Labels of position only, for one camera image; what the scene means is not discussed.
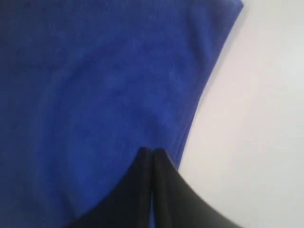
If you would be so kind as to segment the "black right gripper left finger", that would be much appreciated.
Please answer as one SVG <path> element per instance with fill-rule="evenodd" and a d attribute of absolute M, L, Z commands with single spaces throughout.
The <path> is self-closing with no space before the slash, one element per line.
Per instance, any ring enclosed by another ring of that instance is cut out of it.
<path fill-rule="evenodd" d="M 152 196 L 152 151 L 142 147 L 115 188 L 70 228 L 147 228 Z"/>

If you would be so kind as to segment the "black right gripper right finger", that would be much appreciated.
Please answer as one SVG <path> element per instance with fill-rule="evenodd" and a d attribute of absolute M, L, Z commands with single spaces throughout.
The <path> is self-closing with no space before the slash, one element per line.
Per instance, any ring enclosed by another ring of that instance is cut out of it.
<path fill-rule="evenodd" d="M 153 151 L 153 213 L 157 228 L 238 228 L 202 200 L 164 149 Z"/>

